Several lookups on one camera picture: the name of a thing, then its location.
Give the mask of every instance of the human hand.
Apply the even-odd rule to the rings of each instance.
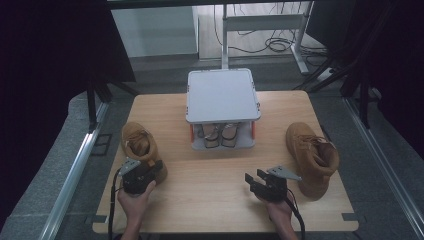
[[[126,193],[123,189],[119,190],[118,201],[127,216],[127,227],[121,240],[138,239],[141,223],[147,210],[147,202],[155,186],[156,181],[150,182],[146,191],[136,197]]]
[[[285,201],[274,203],[258,196],[256,197],[265,204],[269,217],[274,223],[280,238],[282,240],[297,240],[296,233],[291,225],[292,210],[289,205]],[[293,203],[293,196],[290,193],[287,193],[287,199]]]

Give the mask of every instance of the table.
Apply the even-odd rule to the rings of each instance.
[[[191,147],[185,119],[186,94],[139,95],[128,121],[146,127],[154,136],[159,154],[168,167],[168,177],[152,192],[142,232],[236,233],[274,232],[264,205],[249,192],[244,174],[283,165],[291,171],[295,160],[285,146],[285,131],[296,121],[311,126],[323,136],[315,112],[304,91],[258,92],[262,117],[256,122],[256,145],[250,149],[195,151]],[[109,214],[113,173],[124,161],[121,148],[111,168],[97,215]],[[353,214],[338,171],[331,177],[327,193],[318,201],[304,197],[295,181],[294,192],[306,231],[354,231],[358,222],[344,221]],[[116,205],[113,229],[123,232],[125,214]],[[296,231],[300,225],[292,218]],[[97,233],[107,232],[107,223],[94,223]]]

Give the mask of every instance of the white plastic box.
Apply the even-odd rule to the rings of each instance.
[[[186,120],[190,123],[195,150],[206,148],[200,132],[202,124],[240,122],[234,148],[255,145],[254,122],[261,117],[255,84],[249,69],[192,71],[188,75]]]

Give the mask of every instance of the tan work boot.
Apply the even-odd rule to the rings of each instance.
[[[337,149],[303,122],[289,126],[286,145],[297,161],[297,174],[302,177],[298,182],[300,190],[314,200],[321,198],[328,189],[330,176],[339,167]]]
[[[138,161],[146,161],[153,168],[155,162],[161,160],[158,147],[152,134],[136,122],[128,122],[122,127],[122,149],[127,157]],[[156,183],[163,182],[168,175],[168,170],[163,163],[162,170],[156,175]]]

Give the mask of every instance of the white wall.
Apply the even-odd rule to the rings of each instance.
[[[112,10],[128,57],[198,52],[196,7]]]

